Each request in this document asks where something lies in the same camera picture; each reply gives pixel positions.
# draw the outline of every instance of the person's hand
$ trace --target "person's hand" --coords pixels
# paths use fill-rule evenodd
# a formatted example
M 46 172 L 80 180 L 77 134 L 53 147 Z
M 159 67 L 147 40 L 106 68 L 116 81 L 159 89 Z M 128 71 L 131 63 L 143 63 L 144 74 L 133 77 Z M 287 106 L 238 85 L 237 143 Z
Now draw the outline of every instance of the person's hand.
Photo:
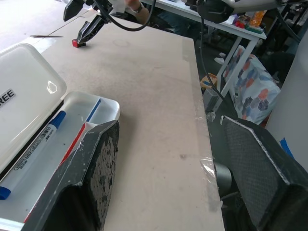
M 133 11 L 136 11 L 139 6 L 140 6 L 140 2 L 139 0 L 125 0 L 125 3 L 127 4 L 127 6 L 129 6 Z

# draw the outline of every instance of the gray floor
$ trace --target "gray floor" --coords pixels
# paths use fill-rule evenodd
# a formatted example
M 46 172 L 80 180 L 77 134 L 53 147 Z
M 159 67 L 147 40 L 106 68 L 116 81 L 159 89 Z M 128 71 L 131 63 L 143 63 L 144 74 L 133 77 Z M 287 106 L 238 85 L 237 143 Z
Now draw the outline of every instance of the gray floor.
M 199 41 L 197 41 L 196 43 L 195 51 L 196 51 L 199 78 L 201 80 L 205 76 L 205 72 L 201 64 Z M 212 73 L 214 75 L 218 73 L 221 67 L 220 64 L 214 61 L 215 57 L 219 57 L 219 53 L 220 52 L 218 50 L 204 45 L 203 57 L 204 57 L 205 67 L 207 68 L 207 71 L 209 73 Z M 229 94 L 227 94 L 226 96 L 226 101 L 228 101 L 229 104 L 233 105 Z M 210 141 L 211 141 L 212 154 L 214 160 L 229 167 L 229 162 L 228 162 L 229 151 L 224 138 L 223 128 L 220 125 L 220 118 L 223 115 L 226 116 L 232 115 L 232 112 L 230 112 L 230 108 L 228 108 L 224 103 L 222 103 L 219 109 L 216 111 L 215 120 L 213 122 L 208 121 L 207 124 L 210 133 Z

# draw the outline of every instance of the case lid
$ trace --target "case lid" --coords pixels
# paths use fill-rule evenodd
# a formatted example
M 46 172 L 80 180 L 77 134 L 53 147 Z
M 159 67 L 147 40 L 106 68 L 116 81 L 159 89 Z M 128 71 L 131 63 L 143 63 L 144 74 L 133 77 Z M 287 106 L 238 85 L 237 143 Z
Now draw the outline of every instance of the case lid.
M 31 45 L 21 43 L 0 53 L 0 172 L 65 92 L 65 82 Z

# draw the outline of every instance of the pen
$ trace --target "pen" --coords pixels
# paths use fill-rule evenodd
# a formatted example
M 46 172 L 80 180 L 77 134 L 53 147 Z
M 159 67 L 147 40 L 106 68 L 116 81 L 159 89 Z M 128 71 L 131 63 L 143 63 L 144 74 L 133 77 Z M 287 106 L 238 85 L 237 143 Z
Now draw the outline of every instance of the pen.
M 18 185 L 26 172 L 31 168 L 36 157 L 46 146 L 46 143 L 55 134 L 59 125 L 66 115 L 65 111 L 60 111 L 58 115 L 46 126 L 27 151 L 22 155 L 11 171 L 0 182 L 0 200 L 5 200 L 12 190 Z

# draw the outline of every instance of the wristwatch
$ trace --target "wristwatch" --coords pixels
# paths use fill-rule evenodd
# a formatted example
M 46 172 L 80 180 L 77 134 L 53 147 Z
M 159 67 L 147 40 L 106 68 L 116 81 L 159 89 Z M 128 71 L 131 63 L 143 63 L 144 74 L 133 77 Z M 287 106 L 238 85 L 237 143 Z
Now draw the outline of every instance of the wristwatch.
M 139 5 L 139 7 L 134 11 L 135 13 L 140 13 L 141 10 L 143 9 L 143 4 L 142 4 L 141 2 L 139 2 L 139 3 L 140 3 L 140 5 Z

